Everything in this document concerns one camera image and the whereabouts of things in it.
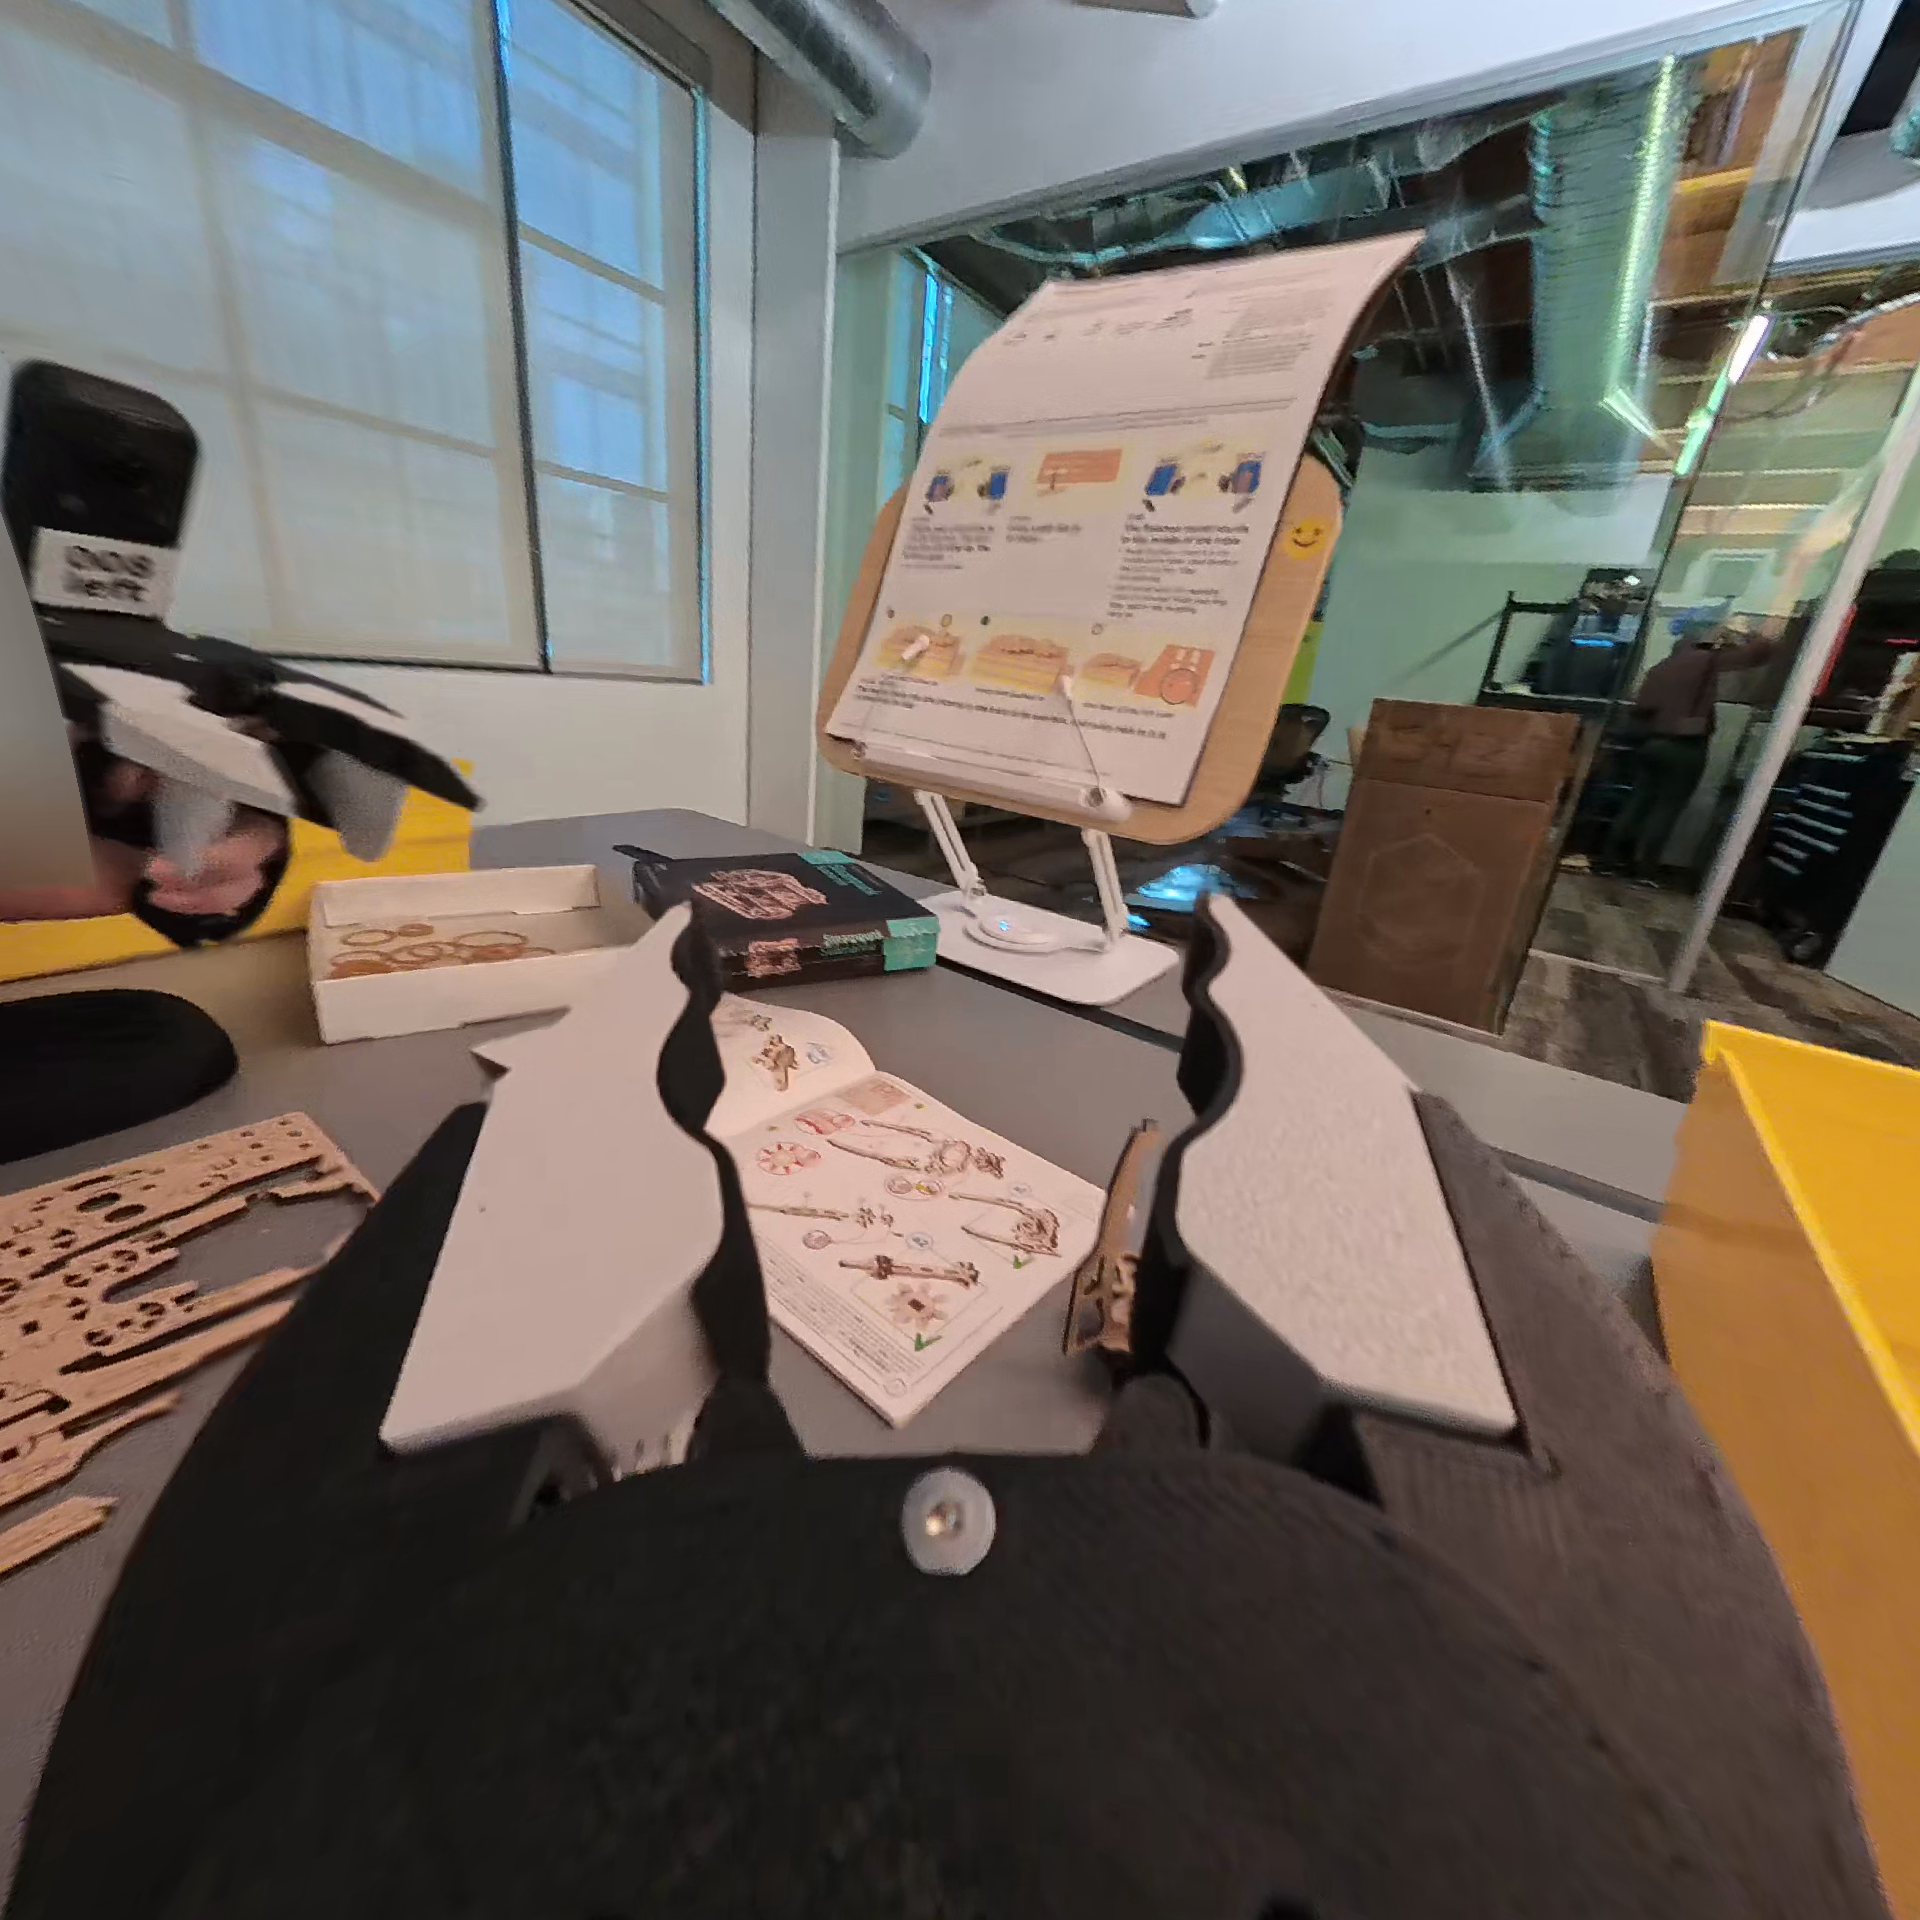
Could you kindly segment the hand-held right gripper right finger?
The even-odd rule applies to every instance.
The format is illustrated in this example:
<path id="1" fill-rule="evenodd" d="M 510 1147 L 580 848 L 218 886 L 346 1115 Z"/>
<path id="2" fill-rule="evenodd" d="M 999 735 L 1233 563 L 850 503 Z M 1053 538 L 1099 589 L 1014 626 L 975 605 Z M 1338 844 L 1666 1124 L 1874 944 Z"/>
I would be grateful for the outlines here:
<path id="1" fill-rule="evenodd" d="M 1223 895 L 1196 914 L 1179 1091 L 1132 1314 L 1228 1440 L 1302 1453 L 1334 1413 L 1475 1442 L 1521 1415 L 1412 1083 Z"/>

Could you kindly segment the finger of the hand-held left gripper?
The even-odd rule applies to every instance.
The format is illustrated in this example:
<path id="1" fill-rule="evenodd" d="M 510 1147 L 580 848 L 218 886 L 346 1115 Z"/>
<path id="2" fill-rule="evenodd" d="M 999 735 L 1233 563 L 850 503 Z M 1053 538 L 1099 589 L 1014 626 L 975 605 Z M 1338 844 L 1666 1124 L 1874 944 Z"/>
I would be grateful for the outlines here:
<path id="1" fill-rule="evenodd" d="M 402 779 L 342 754 L 311 764 L 311 798 L 349 858 L 379 861 L 393 845 L 402 813 Z"/>
<path id="2" fill-rule="evenodd" d="M 202 875 L 239 811 L 297 815 L 271 748 L 191 706 L 181 687 L 103 687 L 101 741 L 151 776 L 153 844 L 181 878 Z"/>

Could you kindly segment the slotted wooden stick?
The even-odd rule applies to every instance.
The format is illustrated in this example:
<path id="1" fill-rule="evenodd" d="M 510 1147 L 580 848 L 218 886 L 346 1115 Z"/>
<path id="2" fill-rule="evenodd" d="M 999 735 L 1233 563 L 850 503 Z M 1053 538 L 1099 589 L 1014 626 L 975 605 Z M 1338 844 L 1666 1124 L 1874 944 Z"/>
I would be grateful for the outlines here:
<path id="1" fill-rule="evenodd" d="M 1135 1270 L 1161 1152 L 1163 1132 L 1155 1120 L 1141 1120 L 1119 1149 L 1093 1246 L 1071 1270 L 1063 1318 L 1063 1356 L 1067 1357 L 1089 1354 L 1132 1357 Z"/>

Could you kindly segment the wooden sheet with round parts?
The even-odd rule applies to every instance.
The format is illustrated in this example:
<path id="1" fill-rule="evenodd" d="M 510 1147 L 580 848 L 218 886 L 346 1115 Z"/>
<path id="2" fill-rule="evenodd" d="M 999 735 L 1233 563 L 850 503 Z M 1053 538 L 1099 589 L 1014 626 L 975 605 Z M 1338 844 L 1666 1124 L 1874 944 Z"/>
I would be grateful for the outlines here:
<path id="1" fill-rule="evenodd" d="M 202 1234 L 258 1206 L 342 1197 L 370 1210 L 379 1190 L 307 1115 L 286 1114 L 198 1141 L 6 1194 L 2 1199 L 5 1413 L 130 1375 L 174 1348 L 211 1354 L 215 1335 L 249 1340 L 286 1311 L 302 1269 L 218 1288 L 166 1283 Z"/>

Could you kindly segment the wooden sheet with large gear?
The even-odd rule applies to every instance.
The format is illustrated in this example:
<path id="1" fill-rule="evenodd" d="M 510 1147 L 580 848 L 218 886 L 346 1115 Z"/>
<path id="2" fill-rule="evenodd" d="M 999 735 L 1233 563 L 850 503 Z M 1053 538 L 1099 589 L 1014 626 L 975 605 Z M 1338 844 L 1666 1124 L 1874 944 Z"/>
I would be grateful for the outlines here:
<path id="1" fill-rule="evenodd" d="M 5 1318 L 2 1506 L 68 1480 L 132 1424 L 178 1406 L 175 1386 L 271 1333 L 307 1266 L 218 1288 L 151 1286 L 124 1300 L 51 1294 Z"/>

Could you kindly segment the person's left hand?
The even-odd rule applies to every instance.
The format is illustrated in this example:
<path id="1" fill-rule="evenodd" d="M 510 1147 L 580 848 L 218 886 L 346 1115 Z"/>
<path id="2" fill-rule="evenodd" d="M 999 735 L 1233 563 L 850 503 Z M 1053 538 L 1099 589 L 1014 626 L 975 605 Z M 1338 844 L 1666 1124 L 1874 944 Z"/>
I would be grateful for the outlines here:
<path id="1" fill-rule="evenodd" d="M 132 914 L 139 906 L 191 922 L 230 918 L 271 895 L 287 852 L 287 830 L 277 820 L 233 828 L 191 870 L 157 850 L 97 838 L 91 880 L 59 886 L 10 884 L 2 888 L 2 922 L 113 918 Z"/>

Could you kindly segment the white cardboard box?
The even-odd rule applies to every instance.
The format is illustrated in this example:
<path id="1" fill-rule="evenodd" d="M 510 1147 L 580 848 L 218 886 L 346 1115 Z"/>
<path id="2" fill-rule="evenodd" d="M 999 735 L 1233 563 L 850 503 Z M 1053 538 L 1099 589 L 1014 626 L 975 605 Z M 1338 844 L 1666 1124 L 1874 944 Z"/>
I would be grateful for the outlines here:
<path id="1" fill-rule="evenodd" d="M 563 1012 L 643 930 L 591 864 L 324 883 L 305 930 L 321 1040 Z"/>

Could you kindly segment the large window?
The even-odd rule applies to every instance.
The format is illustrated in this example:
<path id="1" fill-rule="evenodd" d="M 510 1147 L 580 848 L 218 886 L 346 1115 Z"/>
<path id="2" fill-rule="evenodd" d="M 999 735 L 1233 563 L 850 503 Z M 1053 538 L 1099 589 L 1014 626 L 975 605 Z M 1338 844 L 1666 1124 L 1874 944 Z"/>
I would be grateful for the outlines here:
<path id="1" fill-rule="evenodd" d="M 191 634 L 702 684 L 706 135 L 644 4 L 2 4 L 5 375 L 188 420 Z"/>

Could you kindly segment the brown cardboard box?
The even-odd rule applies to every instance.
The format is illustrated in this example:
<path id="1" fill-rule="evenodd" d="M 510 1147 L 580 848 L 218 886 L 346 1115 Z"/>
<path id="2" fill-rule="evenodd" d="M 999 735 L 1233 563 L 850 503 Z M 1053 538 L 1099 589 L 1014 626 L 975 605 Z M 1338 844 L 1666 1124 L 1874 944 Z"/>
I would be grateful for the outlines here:
<path id="1" fill-rule="evenodd" d="M 1570 710 L 1378 700 L 1359 731 L 1308 976 L 1495 1035 L 1588 748 Z"/>

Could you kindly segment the open instruction booklet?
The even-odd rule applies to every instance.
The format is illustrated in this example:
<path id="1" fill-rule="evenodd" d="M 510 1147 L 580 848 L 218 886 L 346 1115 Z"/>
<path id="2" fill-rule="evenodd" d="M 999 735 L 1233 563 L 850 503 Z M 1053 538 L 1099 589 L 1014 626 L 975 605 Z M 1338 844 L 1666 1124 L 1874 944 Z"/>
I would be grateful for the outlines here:
<path id="1" fill-rule="evenodd" d="M 770 1318 L 889 1426 L 911 1422 L 1093 1251 L 1099 1187 L 997 1136 L 814 1012 L 722 995 L 734 1159 Z"/>

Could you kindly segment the black office chair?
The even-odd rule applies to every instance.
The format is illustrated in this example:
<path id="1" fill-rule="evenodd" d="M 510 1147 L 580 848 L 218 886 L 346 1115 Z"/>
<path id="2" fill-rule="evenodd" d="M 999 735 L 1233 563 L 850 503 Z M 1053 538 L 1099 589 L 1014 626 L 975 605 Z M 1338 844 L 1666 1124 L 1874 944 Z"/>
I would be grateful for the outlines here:
<path id="1" fill-rule="evenodd" d="M 1274 824 L 1287 808 L 1287 796 L 1325 767 L 1318 754 L 1331 710 L 1316 703 L 1283 703 L 1259 758 L 1254 783 L 1241 813 L 1250 824 Z"/>

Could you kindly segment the wooden document stand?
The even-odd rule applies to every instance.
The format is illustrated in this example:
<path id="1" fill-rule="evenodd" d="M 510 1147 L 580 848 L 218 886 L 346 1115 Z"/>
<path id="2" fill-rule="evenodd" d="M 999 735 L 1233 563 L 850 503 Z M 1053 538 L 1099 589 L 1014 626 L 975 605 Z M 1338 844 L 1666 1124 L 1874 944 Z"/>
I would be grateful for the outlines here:
<path id="1" fill-rule="evenodd" d="M 1113 844 L 1119 838 L 1173 848 L 1226 824 L 1249 800 L 1334 551 L 1333 544 L 1316 564 L 1289 563 L 1279 549 L 1279 528 L 1301 515 L 1338 515 L 1342 520 L 1338 480 L 1313 452 L 1299 461 L 1237 659 L 1223 678 L 1221 702 L 1181 804 L 1129 800 L 1119 792 L 1118 779 L 1093 752 L 1093 735 L 1065 680 L 1047 694 L 1041 710 L 1045 731 L 1063 734 L 1071 742 L 1067 760 L 999 766 L 975 752 L 881 741 L 869 719 L 854 719 L 850 734 L 833 731 L 833 712 L 858 677 L 858 656 L 881 605 L 881 576 L 902 515 L 905 490 L 881 509 L 854 576 L 847 613 L 823 672 L 817 710 L 820 756 L 842 775 L 902 786 L 916 803 L 950 878 L 950 888 L 932 901 L 942 923 L 942 963 L 1078 1012 L 1111 1011 L 1163 981 L 1177 964 L 1173 948 L 1132 932 Z M 1093 868 L 1099 923 L 997 899 L 953 818 L 961 804 L 997 807 L 1077 830 Z"/>

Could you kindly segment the black tool cabinet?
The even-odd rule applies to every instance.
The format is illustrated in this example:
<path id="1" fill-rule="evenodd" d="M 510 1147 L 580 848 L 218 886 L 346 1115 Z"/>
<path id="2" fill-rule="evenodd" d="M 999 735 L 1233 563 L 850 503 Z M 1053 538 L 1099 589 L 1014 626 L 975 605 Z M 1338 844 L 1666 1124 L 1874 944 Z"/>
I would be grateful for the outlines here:
<path id="1" fill-rule="evenodd" d="M 1897 786 L 1891 742 L 1817 730 L 1789 752 L 1724 911 L 1757 923 L 1797 966 L 1825 966 L 1865 886 Z"/>

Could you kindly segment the thin wooden strip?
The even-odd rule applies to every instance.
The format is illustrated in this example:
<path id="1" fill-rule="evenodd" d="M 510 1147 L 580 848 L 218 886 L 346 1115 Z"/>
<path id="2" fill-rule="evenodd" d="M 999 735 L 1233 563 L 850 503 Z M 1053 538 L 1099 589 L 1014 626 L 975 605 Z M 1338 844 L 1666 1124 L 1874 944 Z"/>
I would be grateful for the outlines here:
<path id="1" fill-rule="evenodd" d="M 0 1575 L 2 1579 L 36 1566 L 41 1558 L 99 1531 L 116 1499 L 108 1494 L 73 1494 L 39 1512 L 2 1527 Z"/>

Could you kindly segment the silver ventilation duct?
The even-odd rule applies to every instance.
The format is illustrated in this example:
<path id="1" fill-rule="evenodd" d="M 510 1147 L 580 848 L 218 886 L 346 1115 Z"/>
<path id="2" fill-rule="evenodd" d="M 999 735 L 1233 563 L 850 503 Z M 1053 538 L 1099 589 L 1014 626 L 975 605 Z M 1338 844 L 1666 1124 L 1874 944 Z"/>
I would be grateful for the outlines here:
<path id="1" fill-rule="evenodd" d="M 711 2 L 866 157 L 892 160 L 921 132 L 931 55 L 881 2 Z"/>
<path id="2" fill-rule="evenodd" d="M 1492 490 L 1605 490 L 1653 436 L 1651 304 L 1697 103 L 1669 55 L 1573 87 L 1526 140 L 1529 382 L 1491 419 L 1473 480 Z"/>

